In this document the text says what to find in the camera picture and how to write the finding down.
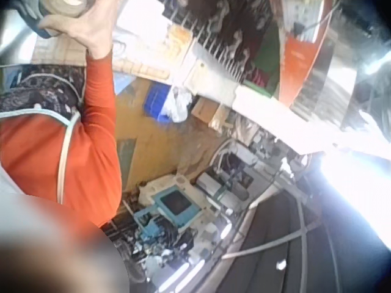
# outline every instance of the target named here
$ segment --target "hand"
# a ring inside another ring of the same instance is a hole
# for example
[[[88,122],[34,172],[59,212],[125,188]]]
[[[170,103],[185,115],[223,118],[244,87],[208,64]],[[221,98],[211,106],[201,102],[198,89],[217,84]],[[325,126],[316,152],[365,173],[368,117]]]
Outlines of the hand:
[[[95,0],[95,4],[79,18],[48,15],[39,28],[54,29],[74,38],[87,47],[94,59],[107,56],[112,48],[112,31],[117,21],[119,0]]]

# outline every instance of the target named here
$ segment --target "wire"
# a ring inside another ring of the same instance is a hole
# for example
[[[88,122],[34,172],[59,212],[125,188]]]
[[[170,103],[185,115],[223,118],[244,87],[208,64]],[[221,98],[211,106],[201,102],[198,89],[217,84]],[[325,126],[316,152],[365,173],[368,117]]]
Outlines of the wire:
[[[333,8],[329,11],[329,13],[322,20],[318,21],[317,23],[311,24],[310,26],[305,27],[302,32],[298,33],[298,36],[302,35],[303,33],[307,32],[307,31],[309,31],[310,29],[313,29],[314,27],[322,25],[326,20],[329,19],[329,17],[339,7],[340,4],[341,4],[341,0],[338,0],[334,4]]]

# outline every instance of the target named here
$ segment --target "blue plastic crate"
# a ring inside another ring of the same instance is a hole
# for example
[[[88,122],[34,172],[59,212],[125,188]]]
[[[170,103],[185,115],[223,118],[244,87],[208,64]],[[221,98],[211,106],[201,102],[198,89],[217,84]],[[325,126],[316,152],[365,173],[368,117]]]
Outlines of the blue plastic crate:
[[[160,123],[170,123],[170,117],[161,115],[164,103],[170,92],[171,85],[153,82],[148,97],[144,103],[144,112]]]

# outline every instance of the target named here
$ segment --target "cardboard box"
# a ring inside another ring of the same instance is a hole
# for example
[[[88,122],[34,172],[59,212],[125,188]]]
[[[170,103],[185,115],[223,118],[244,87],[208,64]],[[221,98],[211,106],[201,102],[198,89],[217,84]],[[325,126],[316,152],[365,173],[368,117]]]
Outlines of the cardboard box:
[[[219,131],[225,125],[231,109],[211,99],[201,97],[191,114],[206,123],[210,128]]]

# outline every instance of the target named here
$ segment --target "blue machine part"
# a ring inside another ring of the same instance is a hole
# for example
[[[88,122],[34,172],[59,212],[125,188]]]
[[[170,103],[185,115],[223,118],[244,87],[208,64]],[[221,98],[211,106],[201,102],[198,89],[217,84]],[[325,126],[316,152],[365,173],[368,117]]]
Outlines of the blue machine part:
[[[185,226],[201,211],[201,208],[178,186],[157,193],[153,196],[153,200],[178,228]]]
[[[133,215],[134,220],[141,227],[141,237],[144,241],[152,237],[158,237],[163,232],[153,220],[153,215],[156,214],[157,211],[158,207],[154,204],[153,206],[148,206]]]

